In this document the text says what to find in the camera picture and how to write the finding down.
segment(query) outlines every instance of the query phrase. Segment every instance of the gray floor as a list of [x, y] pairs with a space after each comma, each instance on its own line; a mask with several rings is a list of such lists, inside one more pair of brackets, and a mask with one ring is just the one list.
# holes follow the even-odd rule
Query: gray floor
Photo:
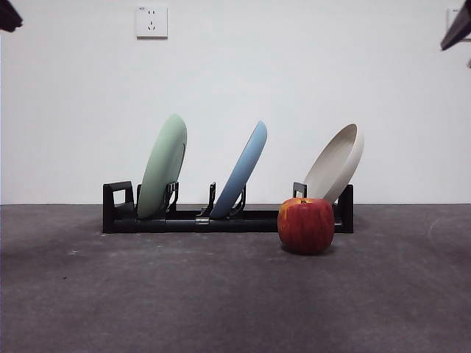
[[269, 234], [103, 235], [1, 208], [3, 352], [471, 352], [471, 205], [358, 205], [322, 256]]

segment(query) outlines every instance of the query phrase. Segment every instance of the white bowl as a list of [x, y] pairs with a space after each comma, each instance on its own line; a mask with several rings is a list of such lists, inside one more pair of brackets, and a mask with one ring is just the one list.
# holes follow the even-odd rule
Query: white bowl
[[317, 157], [304, 179], [308, 197], [334, 203], [352, 179], [363, 147], [363, 135], [356, 124], [340, 130]]

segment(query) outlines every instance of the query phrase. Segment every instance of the red apple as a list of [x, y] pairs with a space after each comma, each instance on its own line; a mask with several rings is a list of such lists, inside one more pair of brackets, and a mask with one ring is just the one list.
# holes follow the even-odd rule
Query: red apple
[[278, 213], [278, 235], [283, 244], [302, 254], [318, 254], [332, 243], [332, 204], [324, 199], [293, 198]]

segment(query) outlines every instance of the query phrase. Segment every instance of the power outlet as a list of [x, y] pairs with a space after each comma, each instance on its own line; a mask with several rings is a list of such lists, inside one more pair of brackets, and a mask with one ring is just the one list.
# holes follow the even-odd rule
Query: power outlet
[[140, 6], [135, 9], [137, 38], [167, 38], [168, 9], [165, 6]]

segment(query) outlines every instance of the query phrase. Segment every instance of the white wall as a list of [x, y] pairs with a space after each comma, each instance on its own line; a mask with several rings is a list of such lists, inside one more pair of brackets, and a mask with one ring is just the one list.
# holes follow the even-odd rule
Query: white wall
[[169, 39], [138, 41], [134, 7], [151, 1], [13, 2], [4, 204], [100, 203], [103, 183], [138, 184], [172, 113], [188, 127], [182, 202], [222, 189], [258, 119], [269, 139], [248, 202], [287, 199], [350, 122], [366, 139], [356, 202], [471, 202], [471, 43], [439, 50], [462, 1], [166, 3]]

